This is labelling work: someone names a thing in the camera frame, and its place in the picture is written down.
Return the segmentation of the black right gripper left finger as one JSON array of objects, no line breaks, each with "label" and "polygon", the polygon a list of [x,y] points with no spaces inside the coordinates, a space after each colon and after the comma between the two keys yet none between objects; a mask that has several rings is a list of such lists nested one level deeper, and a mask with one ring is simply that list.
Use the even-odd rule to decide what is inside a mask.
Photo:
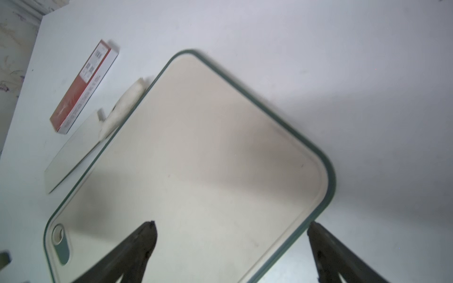
[{"label": "black right gripper left finger", "polygon": [[140,283],[156,243],[155,223],[144,222],[75,282]]}]

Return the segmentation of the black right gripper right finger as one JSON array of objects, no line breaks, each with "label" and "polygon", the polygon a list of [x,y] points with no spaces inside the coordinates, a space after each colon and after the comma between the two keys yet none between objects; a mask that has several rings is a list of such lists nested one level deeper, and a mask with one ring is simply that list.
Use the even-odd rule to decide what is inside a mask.
[{"label": "black right gripper right finger", "polygon": [[320,283],[385,283],[324,226],[313,221],[307,231]]}]

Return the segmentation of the beige cutting board green rim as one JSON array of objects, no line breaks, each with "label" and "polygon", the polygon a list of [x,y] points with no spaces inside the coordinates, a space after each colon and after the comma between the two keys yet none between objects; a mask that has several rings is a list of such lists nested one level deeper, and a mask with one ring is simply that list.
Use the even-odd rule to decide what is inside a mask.
[{"label": "beige cutting board green rim", "polygon": [[54,283],[85,273],[141,224],[146,283],[258,281],[329,205],[328,157],[194,50],[174,55],[48,220]]}]

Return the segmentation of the white cleaver knife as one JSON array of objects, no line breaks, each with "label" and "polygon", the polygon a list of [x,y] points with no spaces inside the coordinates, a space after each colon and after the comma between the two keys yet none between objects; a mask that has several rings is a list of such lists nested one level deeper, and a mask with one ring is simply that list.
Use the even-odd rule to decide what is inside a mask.
[{"label": "white cleaver knife", "polygon": [[50,194],[101,142],[116,130],[145,93],[148,82],[137,79],[105,117],[100,109],[90,115],[56,154],[44,171],[44,188]]}]

